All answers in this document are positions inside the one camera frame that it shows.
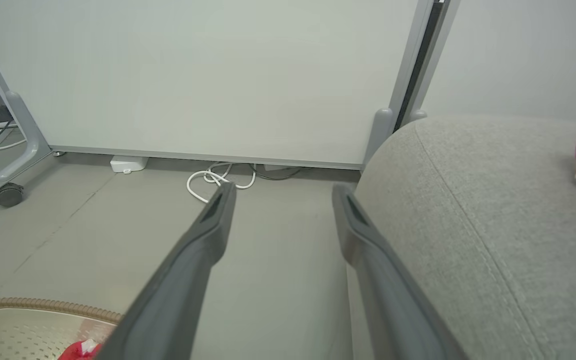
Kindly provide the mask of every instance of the whiteboard bottom edge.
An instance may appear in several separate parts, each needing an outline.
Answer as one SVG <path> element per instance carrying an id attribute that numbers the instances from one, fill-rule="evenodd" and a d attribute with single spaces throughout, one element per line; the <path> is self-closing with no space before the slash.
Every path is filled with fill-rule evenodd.
<path id="1" fill-rule="evenodd" d="M 233 162 L 250 164 L 268 164 L 271 166 L 318 167 L 325 169 L 361 170 L 362 164 L 347 162 L 327 162 L 310 160 L 273 159 L 267 157 L 247 157 L 230 155 L 206 155 L 202 153 L 183 153 L 147 150 L 125 150 L 122 148 L 102 148 L 85 146 L 50 145 L 53 151 L 66 153 L 86 153 L 101 155 L 123 155 L 128 157 L 168 158 L 183 160 L 204 160 L 209 162 Z"/>

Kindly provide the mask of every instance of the whiteboard stand leg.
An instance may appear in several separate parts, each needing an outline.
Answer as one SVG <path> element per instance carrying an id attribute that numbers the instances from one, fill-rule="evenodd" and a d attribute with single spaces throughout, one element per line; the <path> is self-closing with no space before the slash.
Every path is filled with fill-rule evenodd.
<path id="1" fill-rule="evenodd" d="M 0 171 L 0 188 L 52 153 L 21 96 L 9 90 L 6 91 L 6 100 L 10 105 L 10 113 L 14 114 L 14 120 L 23 131 L 26 146 L 21 156 Z"/>
<path id="2" fill-rule="evenodd" d="M 377 152 L 377 149 L 393 134 L 391 125 L 394 124 L 394 121 L 395 116 L 393 109 L 390 109 L 390 107 L 379 109 L 377 113 L 374 114 L 372 129 L 370 129 L 370 137 L 368 138 L 368 146 L 366 146 L 366 153 L 363 157 L 363 163 L 361 164 L 362 173 L 368 161 L 370 161 L 375 152 Z"/>

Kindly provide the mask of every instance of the whiteboard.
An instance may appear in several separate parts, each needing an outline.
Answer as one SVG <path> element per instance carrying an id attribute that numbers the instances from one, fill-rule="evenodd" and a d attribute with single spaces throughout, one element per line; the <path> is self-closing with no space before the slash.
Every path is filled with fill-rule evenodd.
<path id="1" fill-rule="evenodd" d="M 0 0 L 53 147 L 361 164 L 418 0 Z"/>
<path id="2" fill-rule="evenodd" d="M 576 119 L 576 1 L 461 0 L 421 109 Z"/>

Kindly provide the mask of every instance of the sofa seam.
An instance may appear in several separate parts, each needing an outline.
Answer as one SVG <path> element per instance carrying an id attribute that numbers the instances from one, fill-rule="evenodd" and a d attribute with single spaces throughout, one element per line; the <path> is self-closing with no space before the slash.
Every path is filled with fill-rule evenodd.
<path id="1" fill-rule="evenodd" d="M 533 336 L 535 342 L 537 343 L 537 348 L 539 350 L 539 352 L 541 353 L 542 358 L 546 357 L 546 354 L 544 354 L 544 351 L 542 351 L 541 346 L 539 346 L 539 341 L 538 341 L 538 337 L 537 335 L 535 335 L 534 331 L 532 330 L 530 323 L 528 322 L 528 319 L 526 319 L 526 315 L 524 314 L 523 309 L 521 308 L 521 306 L 519 305 L 519 302 L 517 301 L 517 297 L 515 296 L 514 292 L 512 291 L 510 285 L 508 284 L 508 281 L 506 280 L 504 273 L 501 271 L 499 264 L 497 264 L 496 262 L 496 258 L 492 255 L 490 249 L 488 248 L 488 246 L 486 245 L 486 243 L 483 241 L 482 235 L 480 235 L 479 231 L 477 231 L 477 228 L 475 227 L 475 225 L 473 224 L 473 221 L 471 221 L 470 217 L 468 216 L 468 214 L 466 214 L 466 210 L 464 210 L 464 207 L 462 206 L 461 202 L 457 199 L 457 196 L 455 196 L 455 193 L 453 193 L 452 189 L 450 189 L 450 187 L 448 186 L 448 183 L 446 182 L 444 176 L 442 175 L 441 171 L 439 171 L 439 169 L 437 168 L 435 162 L 432 160 L 432 157 L 430 157 L 430 154 L 428 153 L 428 150 L 426 149 L 426 146 L 424 145 L 424 142 L 421 140 L 421 137 L 419 136 L 419 132 L 418 132 L 418 126 L 416 123 L 414 123 L 413 125 L 413 129 L 414 129 L 414 135 L 416 136 L 417 141 L 419 142 L 419 145 L 421 146 L 423 153 L 425 153 L 425 157 L 428 159 L 428 162 L 430 162 L 430 164 L 432 165 L 432 168 L 434 169 L 435 173 L 437 173 L 437 175 L 439 176 L 439 178 L 441 179 L 441 182 L 445 185 L 446 189 L 448 190 L 448 193 L 450 193 L 450 196 L 452 197 L 452 199 L 455 201 L 455 203 L 457 203 L 459 209 L 461 210 L 463 217 L 466 218 L 468 225 L 470 226 L 470 228 L 472 229 L 472 231 L 475 233 L 475 235 L 477 236 L 477 239 L 479 241 L 479 243 L 483 246 L 484 250 L 487 252 L 487 255 L 492 259 L 492 262 L 494 264 L 494 267 L 496 268 L 496 271 L 498 271 L 498 273 L 501 276 L 501 279 L 503 281 L 503 284 L 506 286 L 507 288 L 507 292 L 510 293 L 510 296 L 512 296 L 512 299 L 514 300 L 515 306 L 517 307 L 517 309 L 519 310 L 519 314 L 521 314 L 521 318 L 523 319 L 523 321 L 526 323 L 526 326 L 528 328 L 528 331 L 530 332 L 530 334 Z M 494 285 L 499 293 L 499 295 L 501 296 L 501 298 L 503 299 L 503 303 L 505 305 L 505 309 L 506 311 L 510 314 L 510 316 L 512 317 L 512 321 L 514 322 L 514 326 L 516 328 L 517 333 L 519 334 L 519 336 L 521 337 L 521 339 L 523 340 L 524 344 L 526 344 L 526 348 L 528 350 L 528 352 L 530 353 L 530 357 L 531 358 L 535 358 L 535 354 L 533 353 L 533 349 L 532 346 L 530 346 L 530 343 L 528 342 L 528 339 L 526 339 L 525 335 L 524 335 L 524 331 L 522 331 L 521 326 L 519 324 L 519 322 L 516 319 L 516 316 L 514 315 L 512 308 L 510 307 L 510 303 L 508 302 L 508 299 L 506 298 L 506 296 L 504 295 L 504 291 L 501 287 L 501 285 L 499 284 L 499 281 L 497 280 L 496 276 L 493 273 L 493 269 L 491 268 L 489 261 L 486 259 L 484 253 L 483 253 L 483 249 L 480 248 L 480 246 L 477 246 L 477 243 L 475 240 L 473 240 L 475 242 L 475 248 L 477 249 L 479 255 L 481 256 L 484 264 L 486 265 L 486 269 L 489 273 L 489 275 L 492 277 L 493 281 L 494 281 Z"/>

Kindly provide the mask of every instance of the gray floor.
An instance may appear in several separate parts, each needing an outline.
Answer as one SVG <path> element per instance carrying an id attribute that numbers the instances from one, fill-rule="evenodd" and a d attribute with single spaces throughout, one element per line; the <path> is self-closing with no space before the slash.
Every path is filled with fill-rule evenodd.
<path id="1" fill-rule="evenodd" d="M 0 151 L 0 170 L 24 146 Z M 15 182 L 25 200 L 0 207 L 0 297 L 69 301 L 125 312 L 199 214 L 188 176 L 208 162 L 151 159 L 128 175 L 110 156 L 48 157 Z M 232 176 L 247 183 L 250 170 Z M 345 264 L 333 182 L 356 171 L 308 169 L 258 179 L 237 194 L 226 254 L 213 268 L 194 359 L 351 359 Z M 193 188 L 210 196 L 214 185 Z"/>

